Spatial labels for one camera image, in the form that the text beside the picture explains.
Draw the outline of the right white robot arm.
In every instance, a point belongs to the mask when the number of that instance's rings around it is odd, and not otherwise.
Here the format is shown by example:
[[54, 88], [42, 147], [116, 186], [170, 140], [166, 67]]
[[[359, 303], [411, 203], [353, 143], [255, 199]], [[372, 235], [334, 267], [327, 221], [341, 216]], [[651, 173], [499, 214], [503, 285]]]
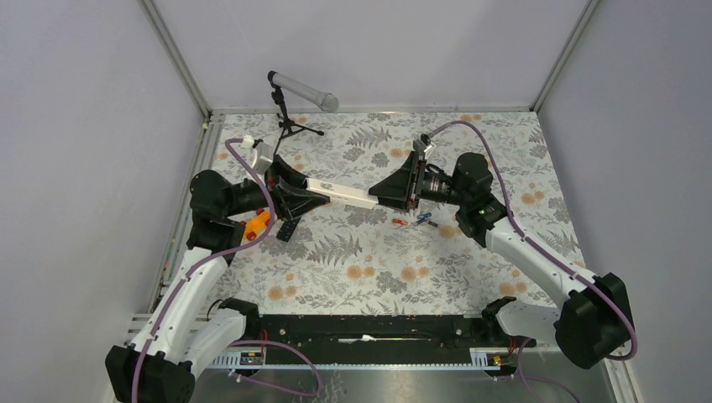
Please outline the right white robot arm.
[[626, 285], [612, 273], [599, 276], [549, 248], [526, 231], [506, 202], [491, 192], [493, 175], [481, 154], [458, 157], [453, 173], [427, 168], [411, 153], [397, 171], [369, 188], [384, 207], [409, 211], [422, 200], [457, 207], [463, 234], [498, 254], [534, 281], [551, 299], [551, 307], [524, 303], [514, 297], [487, 305], [481, 324], [484, 340], [501, 346], [513, 336], [555, 344], [569, 361], [589, 369], [612, 359], [616, 349], [637, 339]]

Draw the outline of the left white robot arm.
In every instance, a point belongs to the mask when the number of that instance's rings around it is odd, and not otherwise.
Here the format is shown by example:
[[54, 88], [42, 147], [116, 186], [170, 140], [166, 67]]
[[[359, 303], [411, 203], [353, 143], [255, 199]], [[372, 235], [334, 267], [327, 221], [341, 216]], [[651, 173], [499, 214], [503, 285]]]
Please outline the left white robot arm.
[[187, 402], [202, 372], [233, 341], [255, 342], [260, 334], [256, 306], [229, 302], [197, 332], [192, 326], [209, 291], [245, 250], [246, 226], [233, 216], [260, 208], [276, 219], [298, 218], [328, 204], [308, 187], [305, 175], [275, 157], [265, 174], [233, 184], [215, 170], [195, 174], [189, 185], [192, 228], [181, 267], [154, 314], [126, 346], [105, 358], [119, 402]]

